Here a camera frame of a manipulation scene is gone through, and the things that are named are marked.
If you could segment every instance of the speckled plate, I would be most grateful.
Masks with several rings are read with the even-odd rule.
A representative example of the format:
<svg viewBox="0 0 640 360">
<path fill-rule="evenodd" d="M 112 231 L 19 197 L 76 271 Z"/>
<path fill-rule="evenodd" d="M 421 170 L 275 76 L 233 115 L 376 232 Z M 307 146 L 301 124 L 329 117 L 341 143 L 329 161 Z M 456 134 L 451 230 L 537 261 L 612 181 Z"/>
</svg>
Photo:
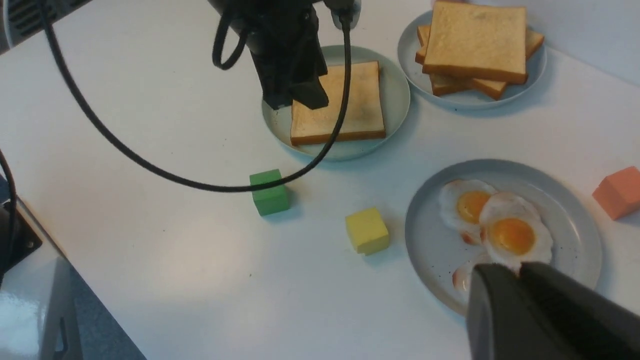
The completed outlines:
<svg viewBox="0 0 640 360">
<path fill-rule="evenodd" d="M 472 160 L 448 167 L 427 180 L 406 215 L 405 238 L 413 268 L 429 291 L 453 311 L 467 305 L 453 288 L 452 274 L 483 251 L 464 243 L 440 219 L 438 194 L 455 179 L 478 179 L 500 191 L 520 195 L 536 206 L 554 239 L 551 265 L 593 289 L 600 276 L 602 246 L 596 224 L 580 201 L 561 183 L 523 164 Z"/>
</svg>

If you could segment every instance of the bread slice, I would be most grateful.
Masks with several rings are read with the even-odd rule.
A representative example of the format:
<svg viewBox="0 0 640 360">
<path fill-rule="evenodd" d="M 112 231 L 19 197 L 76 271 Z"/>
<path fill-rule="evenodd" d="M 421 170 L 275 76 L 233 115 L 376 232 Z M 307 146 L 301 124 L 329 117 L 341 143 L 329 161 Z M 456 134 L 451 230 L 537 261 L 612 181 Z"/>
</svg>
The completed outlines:
<svg viewBox="0 0 640 360">
<path fill-rule="evenodd" d="M 428 40 L 431 27 L 425 25 L 421 26 L 420 28 L 422 28 L 422 30 L 419 30 L 419 40 L 420 43 L 423 44 L 423 46 L 415 53 L 415 62 L 423 64 L 424 57 L 427 53 L 427 45 L 429 44 Z M 542 46 L 545 41 L 545 36 L 530 29 L 527 29 L 526 36 L 527 43 L 525 55 L 526 60 L 528 60 Z M 494 100 L 500 100 L 507 88 L 507 85 L 509 85 L 504 81 L 492 81 L 483 79 L 457 79 L 450 76 L 436 74 L 430 75 L 429 78 L 431 79 L 431 89 L 433 91 L 433 94 L 436 96 L 453 94 L 454 92 L 473 88 L 486 94 Z"/>
<path fill-rule="evenodd" d="M 527 9 L 437 1 L 423 72 L 523 84 Z"/>
<path fill-rule="evenodd" d="M 429 42 L 429 32 L 431 32 L 431 25 L 418 26 L 418 41 L 420 46 L 425 46 Z"/>
<path fill-rule="evenodd" d="M 431 74 L 429 75 L 429 80 L 431 80 L 431 92 L 435 96 L 444 96 L 471 89 L 466 81 L 460 81 L 458 78 L 446 75 Z"/>
<path fill-rule="evenodd" d="M 538 51 L 538 49 L 542 46 L 544 41 L 544 35 L 527 29 L 525 59 L 529 60 L 531 56 L 533 56 L 533 54 L 535 54 L 536 51 Z M 504 95 L 504 91 L 507 90 L 507 86 L 509 85 L 509 83 L 505 83 L 504 81 L 471 79 L 468 82 L 468 85 L 469 87 L 488 95 L 493 100 L 500 100 L 502 95 Z"/>
<path fill-rule="evenodd" d="M 329 140 L 342 104 L 344 65 L 331 66 L 320 77 L 329 106 L 311 110 L 294 101 L 291 108 L 291 144 L 308 145 Z M 385 138 L 387 131 L 380 105 L 380 65 L 377 61 L 351 66 L 351 91 L 338 141 Z"/>
</svg>

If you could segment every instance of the stack of bread slices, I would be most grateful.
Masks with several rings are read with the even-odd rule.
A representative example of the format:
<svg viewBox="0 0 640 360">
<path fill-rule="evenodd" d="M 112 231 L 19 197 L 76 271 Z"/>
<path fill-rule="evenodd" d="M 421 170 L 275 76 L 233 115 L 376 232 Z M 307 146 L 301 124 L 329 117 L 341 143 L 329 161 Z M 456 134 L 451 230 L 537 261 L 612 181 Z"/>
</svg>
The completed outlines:
<svg viewBox="0 0 640 360">
<path fill-rule="evenodd" d="M 436 96 L 475 89 L 499 100 L 527 81 L 526 61 L 545 37 L 527 29 L 524 7 L 437 1 L 431 24 L 418 27 L 415 61 Z"/>
</svg>

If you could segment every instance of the plate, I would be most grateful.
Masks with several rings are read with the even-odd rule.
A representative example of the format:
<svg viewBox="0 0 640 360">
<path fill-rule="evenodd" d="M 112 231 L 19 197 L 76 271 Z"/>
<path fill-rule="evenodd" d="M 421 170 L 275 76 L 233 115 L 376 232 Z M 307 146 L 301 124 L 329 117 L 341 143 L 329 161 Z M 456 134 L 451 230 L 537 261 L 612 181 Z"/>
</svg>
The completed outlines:
<svg viewBox="0 0 640 360">
<path fill-rule="evenodd" d="M 431 91 L 429 76 L 422 73 L 422 66 L 415 62 L 415 52 L 420 49 L 420 42 L 416 34 L 420 25 L 431 24 L 431 11 L 418 16 L 404 29 L 398 42 L 398 61 L 409 82 L 418 89 L 427 99 L 437 105 L 464 110 L 481 110 L 502 106 L 508 102 L 523 96 L 531 89 L 545 71 L 547 66 L 547 49 L 543 44 L 538 51 L 527 61 L 527 73 L 529 79 L 523 85 L 510 85 L 498 101 L 476 90 L 468 90 L 455 94 L 438 97 Z"/>
<path fill-rule="evenodd" d="M 325 46 L 322 48 L 322 52 L 327 66 L 344 64 L 344 46 Z M 377 140 L 337 142 L 325 157 L 325 161 L 350 160 L 371 153 L 391 138 L 406 118 L 406 114 L 409 111 L 409 103 L 411 102 L 411 92 L 402 70 L 392 60 L 375 51 L 351 46 L 352 63 L 368 61 L 378 61 L 380 63 L 380 104 L 382 105 L 382 116 L 387 129 L 387 137 Z M 273 110 L 263 101 L 262 115 L 271 133 L 286 147 L 309 158 L 315 158 L 320 153 L 323 147 L 321 144 L 291 145 L 290 106 Z"/>
<path fill-rule="evenodd" d="M 455 179 L 479 179 L 534 204 L 554 239 L 551 265 L 588 288 L 595 288 L 602 265 L 600 235 L 593 218 L 574 194 L 527 165 L 472 160 L 428 179 L 413 197 L 406 215 L 406 248 L 413 268 L 444 305 L 461 315 L 467 312 L 467 305 L 453 288 L 452 274 L 483 251 L 481 246 L 465 244 L 440 219 L 438 194 L 444 184 Z"/>
</svg>

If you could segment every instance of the wooden block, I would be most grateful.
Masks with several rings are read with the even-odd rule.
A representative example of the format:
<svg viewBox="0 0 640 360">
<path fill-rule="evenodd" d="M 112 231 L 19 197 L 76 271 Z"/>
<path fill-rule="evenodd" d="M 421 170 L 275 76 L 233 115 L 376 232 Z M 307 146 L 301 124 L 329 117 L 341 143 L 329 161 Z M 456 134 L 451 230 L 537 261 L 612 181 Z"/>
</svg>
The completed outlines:
<svg viewBox="0 0 640 360">
<path fill-rule="evenodd" d="M 593 198 L 613 220 L 640 209 L 640 170 L 628 167 L 604 178 Z"/>
<path fill-rule="evenodd" d="M 278 169 L 261 172 L 249 176 L 249 182 L 251 185 L 258 185 L 264 183 L 270 183 L 282 178 Z M 252 192 L 253 203 L 258 209 L 260 216 L 279 213 L 281 211 L 288 210 L 289 196 L 287 195 L 287 189 L 284 185 L 276 186 L 274 188 L 259 190 Z"/>
<path fill-rule="evenodd" d="M 346 218 L 347 233 L 359 254 L 371 255 L 389 246 L 389 231 L 376 208 L 362 210 Z"/>
</svg>

